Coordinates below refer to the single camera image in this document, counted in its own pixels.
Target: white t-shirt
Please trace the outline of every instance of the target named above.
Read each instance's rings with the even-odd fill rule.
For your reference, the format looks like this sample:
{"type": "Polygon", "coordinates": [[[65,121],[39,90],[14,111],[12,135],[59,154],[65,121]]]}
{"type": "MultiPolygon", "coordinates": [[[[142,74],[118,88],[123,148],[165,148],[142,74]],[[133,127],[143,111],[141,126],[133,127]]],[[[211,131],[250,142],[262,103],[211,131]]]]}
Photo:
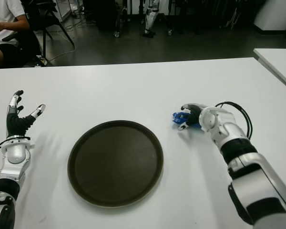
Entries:
{"type": "MultiPolygon", "coordinates": [[[[20,0],[0,0],[0,22],[14,22],[16,17],[24,15],[24,10],[20,0]]],[[[0,32],[0,43],[2,39],[10,36],[13,31],[2,30],[0,32]]]]}

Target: chair leg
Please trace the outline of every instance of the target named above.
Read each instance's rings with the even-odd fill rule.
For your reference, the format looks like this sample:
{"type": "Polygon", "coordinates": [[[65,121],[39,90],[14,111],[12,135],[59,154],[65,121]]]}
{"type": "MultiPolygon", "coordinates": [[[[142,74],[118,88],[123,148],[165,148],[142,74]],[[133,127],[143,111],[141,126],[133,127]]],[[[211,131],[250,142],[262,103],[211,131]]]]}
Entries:
{"type": "Polygon", "coordinates": [[[43,30],[43,48],[42,48],[42,50],[43,50],[43,57],[45,58],[46,57],[46,30],[44,29],[43,30]]]}
{"type": "Polygon", "coordinates": [[[65,30],[65,28],[62,26],[62,24],[58,24],[59,25],[59,27],[61,28],[61,30],[63,31],[63,33],[66,35],[66,37],[68,38],[68,40],[70,41],[70,43],[73,45],[73,46],[75,46],[74,45],[74,42],[72,41],[72,39],[71,39],[71,37],[68,35],[68,33],[66,32],[66,30],[65,30]]]}
{"type": "Polygon", "coordinates": [[[53,40],[51,34],[47,30],[45,30],[45,31],[46,31],[46,34],[48,35],[48,37],[50,37],[50,39],[53,40]]]}

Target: person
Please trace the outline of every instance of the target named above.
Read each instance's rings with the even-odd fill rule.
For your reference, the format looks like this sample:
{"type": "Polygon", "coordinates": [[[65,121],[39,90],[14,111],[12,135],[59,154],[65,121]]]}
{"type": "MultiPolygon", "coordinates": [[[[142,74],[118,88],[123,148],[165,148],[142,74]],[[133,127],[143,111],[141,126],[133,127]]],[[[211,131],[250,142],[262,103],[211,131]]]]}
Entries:
{"type": "Polygon", "coordinates": [[[12,65],[17,41],[3,42],[13,31],[26,31],[30,26],[20,0],[0,0],[0,67],[12,65]]]}

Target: person's arm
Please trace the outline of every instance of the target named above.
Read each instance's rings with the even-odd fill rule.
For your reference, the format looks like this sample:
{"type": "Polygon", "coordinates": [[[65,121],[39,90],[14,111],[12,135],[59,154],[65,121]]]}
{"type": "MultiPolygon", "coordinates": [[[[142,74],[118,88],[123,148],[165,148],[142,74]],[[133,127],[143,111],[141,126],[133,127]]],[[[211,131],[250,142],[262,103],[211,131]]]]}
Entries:
{"type": "Polygon", "coordinates": [[[25,31],[30,29],[30,25],[25,15],[18,16],[15,22],[0,22],[0,31],[25,31]]]}

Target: black shorts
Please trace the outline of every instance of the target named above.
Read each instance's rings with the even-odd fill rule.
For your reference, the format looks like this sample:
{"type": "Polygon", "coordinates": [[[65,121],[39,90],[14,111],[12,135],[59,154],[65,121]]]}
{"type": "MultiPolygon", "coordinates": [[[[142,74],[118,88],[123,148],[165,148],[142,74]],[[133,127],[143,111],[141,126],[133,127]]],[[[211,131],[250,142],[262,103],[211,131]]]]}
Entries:
{"type": "Polygon", "coordinates": [[[3,53],[3,66],[12,67],[16,62],[17,47],[12,44],[0,44],[0,51],[3,53]]]}

